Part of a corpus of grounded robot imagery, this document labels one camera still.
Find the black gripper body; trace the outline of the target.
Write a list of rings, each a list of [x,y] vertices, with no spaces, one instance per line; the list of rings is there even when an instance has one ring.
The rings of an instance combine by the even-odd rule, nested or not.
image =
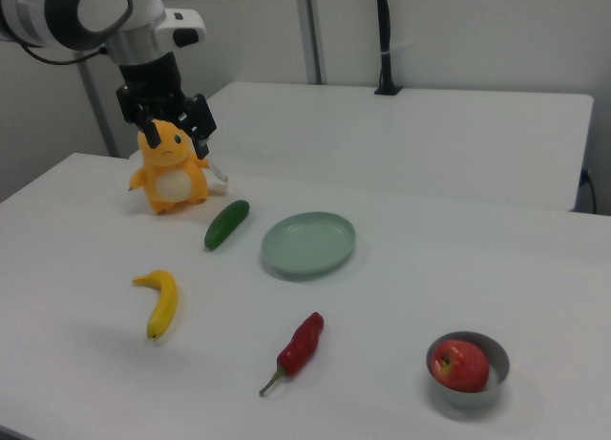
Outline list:
[[[144,133],[148,119],[167,121],[192,140],[193,136],[210,137],[217,129],[207,100],[202,94],[186,95],[181,74],[171,52],[141,65],[121,65],[124,84],[116,91],[120,110],[126,122],[137,125]]]

